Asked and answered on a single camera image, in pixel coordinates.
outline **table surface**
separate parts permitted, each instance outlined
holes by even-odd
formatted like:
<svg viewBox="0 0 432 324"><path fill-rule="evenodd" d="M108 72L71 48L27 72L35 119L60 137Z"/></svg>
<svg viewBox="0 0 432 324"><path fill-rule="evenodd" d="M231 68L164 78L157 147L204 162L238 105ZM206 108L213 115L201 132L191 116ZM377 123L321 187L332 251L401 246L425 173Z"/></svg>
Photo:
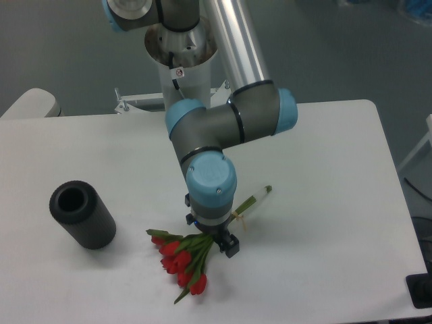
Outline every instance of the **table surface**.
<svg viewBox="0 0 432 324"><path fill-rule="evenodd" d="M273 192L215 248L201 296L164 273L147 228L179 234L186 185L163 113L0 121L0 323L351 323L430 315L405 277L423 258L374 104L299 105L297 126L225 150L235 205ZM60 184L93 185L117 224L81 248L50 216Z"/></svg>

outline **tulip bouquet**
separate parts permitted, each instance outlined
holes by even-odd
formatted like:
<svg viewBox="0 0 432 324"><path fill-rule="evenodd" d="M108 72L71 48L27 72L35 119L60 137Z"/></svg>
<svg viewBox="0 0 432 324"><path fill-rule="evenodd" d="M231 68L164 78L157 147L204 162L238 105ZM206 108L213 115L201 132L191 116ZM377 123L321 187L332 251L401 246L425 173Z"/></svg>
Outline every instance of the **tulip bouquet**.
<svg viewBox="0 0 432 324"><path fill-rule="evenodd" d="M271 186L265 186L256 194L245 200L231 215L230 221L237 220L244 224L244 212L261 201L270 191ZM159 247L163 255L163 268L171 275L177 275L177 283L183 288L182 293L174 301L177 304L183 297L202 294L207 285L205 263L214 243L213 237L206 233L187 236L170 234L159 229L148 229L151 242Z"/></svg>

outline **red tulip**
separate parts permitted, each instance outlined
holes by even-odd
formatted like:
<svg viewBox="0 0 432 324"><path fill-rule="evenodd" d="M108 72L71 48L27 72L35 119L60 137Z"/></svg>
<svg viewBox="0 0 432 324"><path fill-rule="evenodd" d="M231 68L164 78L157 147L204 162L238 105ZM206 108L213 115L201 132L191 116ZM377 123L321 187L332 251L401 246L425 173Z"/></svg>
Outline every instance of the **red tulip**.
<svg viewBox="0 0 432 324"><path fill-rule="evenodd" d="M158 238L157 236L152 236L151 242L155 243L156 245L163 245L163 243L165 243L165 240L163 238Z"/></svg>
<svg viewBox="0 0 432 324"><path fill-rule="evenodd" d="M176 251L176 248L180 245L180 241L174 241L171 243L168 243L167 245L163 245L159 252L162 255L165 255L166 257L174 257L176 254L174 253Z"/></svg>
<svg viewBox="0 0 432 324"><path fill-rule="evenodd" d="M177 265L178 269L184 270L190 261L192 261L192 255L188 251L183 250L175 257L174 265Z"/></svg>
<svg viewBox="0 0 432 324"><path fill-rule="evenodd" d="M189 290L192 295L199 295L204 292L205 285L207 284L207 276L202 273L200 279L190 286Z"/></svg>
<svg viewBox="0 0 432 324"><path fill-rule="evenodd" d="M168 269L169 267L171 267L173 265L173 262L174 258L172 256L166 256L161 260L162 267L164 269Z"/></svg>
<svg viewBox="0 0 432 324"><path fill-rule="evenodd" d="M177 274L177 283L180 287L185 288L188 284L190 279L192 278L193 272L184 273L179 272Z"/></svg>
<svg viewBox="0 0 432 324"><path fill-rule="evenodd" d="M167 268L167 273L170 275L175 275L178 272L178 267L176 265L172 265L169 268Z"/></svg>
<svg viewBox="0 0 432 324"><path fill-rule="evenodd" d="M165 256L162 260L162 267L170 274L173 275L177 273L178 267L174 264L174 257L173 256Z"/></svg>

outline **cylinder opening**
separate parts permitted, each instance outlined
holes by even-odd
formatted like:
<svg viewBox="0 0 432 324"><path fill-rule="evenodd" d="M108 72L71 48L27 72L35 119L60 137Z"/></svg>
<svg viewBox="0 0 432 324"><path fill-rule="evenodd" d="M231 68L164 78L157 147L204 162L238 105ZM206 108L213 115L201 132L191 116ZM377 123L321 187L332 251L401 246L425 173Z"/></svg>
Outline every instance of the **cylinder opening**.
<svg viewBox="0 0 432 324"><path fill-rule="evenodd" d="M81 209L84 201L84 193L79 188L67 188L59 195L59 207L68 213Z"/></svg>

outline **gray floor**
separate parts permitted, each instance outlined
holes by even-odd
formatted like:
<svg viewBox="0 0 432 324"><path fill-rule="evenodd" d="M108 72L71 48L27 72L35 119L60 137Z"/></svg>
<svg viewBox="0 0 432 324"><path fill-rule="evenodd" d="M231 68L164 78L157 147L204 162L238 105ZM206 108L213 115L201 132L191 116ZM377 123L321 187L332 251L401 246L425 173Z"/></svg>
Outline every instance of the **gray floor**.
<svg viewBox="0 0 432 324"><path fill-rule="evenodd" d="M248 0L277 85L300 103L373 101L398 164L432 113L432 28L401 17L396 3L340 8L332 0ZM111 113L115 87L123 95L159 92L144 32L112 32L99 0L0 2L0 115L30 88L54 94L66 115ZM219 86L219 59L212 73ZM432 195L431 163L409 176ZM405 191L413 214L432 212Z"/></svg>

